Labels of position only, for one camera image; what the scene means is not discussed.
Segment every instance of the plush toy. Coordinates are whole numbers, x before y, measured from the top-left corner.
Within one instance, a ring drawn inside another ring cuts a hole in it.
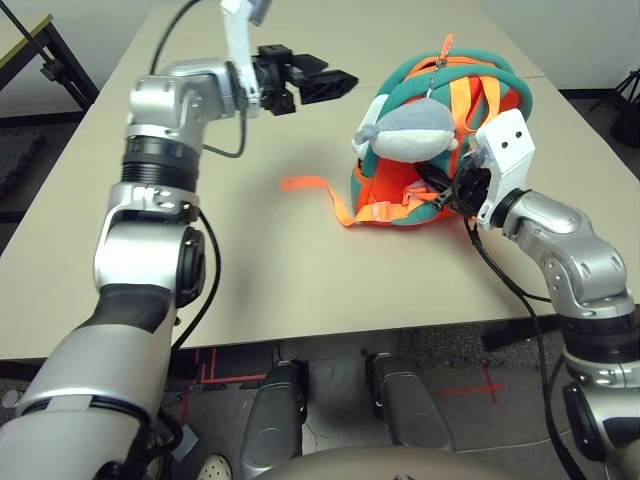
[[[417,163],[458,148],[455,134],[451,111],[436,100],[422,98],[389,112],[375,125],[363,125],[354,144],[369,142],[379,157]]]

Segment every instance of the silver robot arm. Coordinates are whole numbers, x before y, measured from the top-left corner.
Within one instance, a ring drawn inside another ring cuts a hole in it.
[[[476,134],[474,160],[491,172],[477,223],[501,228],[540,268],[561,318],[564,388],[578,449],[615,478],[640,478],[640,318],[619,253],[584,212],[523,186],[534,145],[518,110]]]
[[[17,418],[0,429],[3,480],[141,478],[157,454],[149,441],[176,310],[204,284],[204,237],[189,224],[199,215],[206,125],[237,111],[255,117],[260,107],[292,113],[285,82],[300,88],[302,103],[339,98],[357,82],[282,45],[251,57],[247,21],[260,23],[268,4],[222,1],[232,61],[180,62],[137,79],[122,177],[95,254],[98,305],[55,348]]]

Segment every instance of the beige table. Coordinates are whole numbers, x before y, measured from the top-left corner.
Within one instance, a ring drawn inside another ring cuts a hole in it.
[[[279,0],[263,27],[253,29],[255,44],[281,42],[313,53],[361,81],[339,101],[252,121],[240,159],[203,154],[199,194],[218,235],[223,273],[216,301],[186,346],[524,314],[470,247],[460,221],[412,230],[345,230],[326,193],[284,194],[278,188],[284,176],[317,174],[348,197],[354,162],[349,141],[375,87],[406,57],[439,48],[448,31],[459,32],[459,47],[501,53],[528,78],[536,99],[530,128],[538,147],[531,186],[583,208],[620,250],[629,285],[640,291],[640,191],[609,147],[471,0],[396,4],[406,21],[388,25],[384,34],[385,22],[395,22],[386,11],[389,3],[364,0],[325,1],[318,12],[311,2]],[[429,5],[436,4],[434,18]],[[173,8],[153,11],[0,257],[2,358],[47,355],[92,312],[92,258],[108,188],[120,172],[127,92],[148,67]],[[224,52],[215,5],[197,8],[177,29],[165,59]],[[335,18],[327,13],[332,9],[340,12]],[[471,12],[469,19],[463,12]],[[313,21],[302,20],[309,15]],[[355,36],[371,48],[362,51],[351,41]],[[237,129],[237,120],[215,123],[207,141],[234,148]],[[537,267],[515,245],[497,232],[484,238],[516,281],[545,293]],[[208,259],[213,272],[211,253]],[[201,301],[180,313],[183,325]]]

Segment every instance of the floor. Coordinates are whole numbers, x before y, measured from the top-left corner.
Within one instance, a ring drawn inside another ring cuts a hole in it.
[[[576,110],[610,143],[621,161],[640,178],[640,151],[626,148],[610,137],[608,125],[613,112],[608,107],[589,112],[592,102],[572,101]],[[45,149],[11,195],[0,199],[0,212],[29,206],[75,127],[75,124],[47,126]],[[16,227],[15,224],[0,224],[0,254]],[[303,452],[389,443],[384,425],[373,417],[369,408],[362,350],[391,351],[400,352],[425,367],[421,368],[420,374],[449,422],[460,454],[477,457],[525,480],[565,478],[544,427],[539,372],[536,357],[532,355],[534,345],[524,342],[511,353],[503,352],[497,360],[495,357],[484,358],[490,361],[493,383],[504,386],[496,392],[494,401],[488,393],[445,394],[452,389],[485,385],[486,382],[478,364],[477,345],[469,347],[469,351],[475,353],[465,362],[442,361],[447,357],[443,343],[450,344],[452,360],[459,358],[460,345],[477,343],[477,327],[456,331],[458,343],[455,344],[442,342],[449,333],[416,329],[285,341],[281,352],[284,358],[302,358],[310,362],[312,392],[308,420],[303,427]],[[558,341],[557,335],[547,339],[552,353],[557,353]],[[433,342],[439,342],[437,355],[430,346]],[[567,381],[563,373],[558,385]],[[24,388],[24,384],[0,379],[0,395],[13,388]],[[601,465],[589,462],[575,452],[557,393],[554,410],[565,444],[589,479],[605,479]],[[195,479],[200,465],[211,453],[224,454],[234,470],[238,470],[244,424],[254,396],[255,391],[240,390],[236,386],[214,392],[194,392],[190,396],[189,423],[198,435],[199,443],[182,462],[174,465],[174,478]],[[180,403],[173,402],[168,408],[180,418]],[[0,409],[0,424],[10,416],[11,411]]]
[[[29,208],[77,126],[77,123],[61,123],[46,127],[0,128],[0,135],[10,132],[42,132],[46,142],[36,161],[31,163],[20,182],[8,195],[0,198],[0,212],[22,211]],[[0,223],[0,255],[17,228],[18,224],[15,223]]]
[[[362,350],[397,351],[398,332],[372,332],[285,341],[285,359],[305,358],[310,363],[311,398],[303,426],[303,454],[345,446],[389,445],[382,422],[370,409],[364,382]],[[452,390],[485,385],[481,366],[437,367],[419,370],[453,433],[456,451],[512,472],[522,480],[564,478],[543,420],[540,376],[536,367],[490,369],[492,382],[504,387],[493,401],[489,393],[453,394]],[[558,386],[569,382],[563,372]],[[587,478],[604,480],[601,464],[585,460],[573,446],[557,388],[553,408],[565,444]],[[239,471],[244,425],[255,391],[228,390],[191,395],[189,424],[200,442],[181,462],[174,463],[174,478],[195,479],[211,453],[225,455]],[[182,405],[168,408],[180,418]]]

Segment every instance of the orange backpack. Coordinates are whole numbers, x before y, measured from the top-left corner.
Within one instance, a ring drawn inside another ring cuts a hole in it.
[[[448,51],[447,42],[442,52],[428,52],[401,65],[380,87],[362,124],[375,123],[399,106],[425,96],[443,103],[451,110],[459,146],[454,151],[442,152],[428,164],[453,178],[460,167],[459,160],[470,149],[469,142],[475,131],[498,113],[512,108],[519,108],[524,118],[528,118],[532,96],[502,57],[481,50]],[[354,144],[353,147],[358,153],[351,179],[355,215],[351,215],[323,178],[285,178],[282,189],[328,189],[336,216],[346,227],[357,223],[411,226],[451,213],[447,208],[439,211],[431,204],[439,194],[437,189],[428,184],[424,186],[424,182],[414,187],[422,180],[416,164],[380,158],[370,145],[358,148]]]

